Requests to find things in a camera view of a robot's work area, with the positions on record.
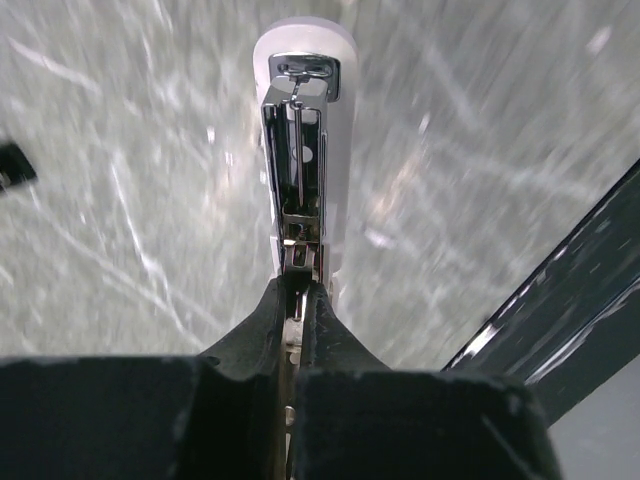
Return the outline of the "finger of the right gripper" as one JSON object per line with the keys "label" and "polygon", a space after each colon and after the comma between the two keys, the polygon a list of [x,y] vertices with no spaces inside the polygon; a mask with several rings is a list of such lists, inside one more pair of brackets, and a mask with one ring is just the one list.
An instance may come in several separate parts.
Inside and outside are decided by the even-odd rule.
{"label": "finger of the right gripper", "polygon": [[445,367],[524,383],[553,425],[638,354],[634,164]]}

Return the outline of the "white stapler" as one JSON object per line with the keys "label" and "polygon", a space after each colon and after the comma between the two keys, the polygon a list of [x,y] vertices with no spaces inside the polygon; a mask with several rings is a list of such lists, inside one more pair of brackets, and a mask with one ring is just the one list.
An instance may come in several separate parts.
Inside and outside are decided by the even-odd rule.
{"label": "white stapler", "polygon": [[253,52],[274,270],[295,282],[284,320],[284,439],[292,441],[307,284],[335,294],[342,266],[358,83],[351,35],[319,17],[272,24]]}

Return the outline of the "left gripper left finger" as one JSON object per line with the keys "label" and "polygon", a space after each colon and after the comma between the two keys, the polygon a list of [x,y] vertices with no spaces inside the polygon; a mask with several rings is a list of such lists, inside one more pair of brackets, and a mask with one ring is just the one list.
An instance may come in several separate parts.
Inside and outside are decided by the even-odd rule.
{"label": "left gripper left finger", "polygon": [[285,286],[199,355],[7,357],[5,479],[280,479]]}

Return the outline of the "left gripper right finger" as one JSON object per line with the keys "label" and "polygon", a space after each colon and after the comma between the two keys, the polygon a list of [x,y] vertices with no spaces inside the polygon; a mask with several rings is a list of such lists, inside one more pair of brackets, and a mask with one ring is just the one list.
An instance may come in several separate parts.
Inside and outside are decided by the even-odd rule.
{"label": "left gripper right finger", "polygon": [[297,479],[560,479],[542,408],[521,383],[391,370],[312,283],[296,381]]}

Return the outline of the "black stapler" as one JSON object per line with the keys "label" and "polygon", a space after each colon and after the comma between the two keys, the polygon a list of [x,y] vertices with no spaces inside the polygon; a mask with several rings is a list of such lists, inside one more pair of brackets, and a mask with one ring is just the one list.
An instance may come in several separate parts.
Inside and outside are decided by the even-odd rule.
{"label": "black stapler", "polygon": [[36,181],[38,176],[22,149],[15,142],[5,142],[0,147],[1,192],[26,182]]}

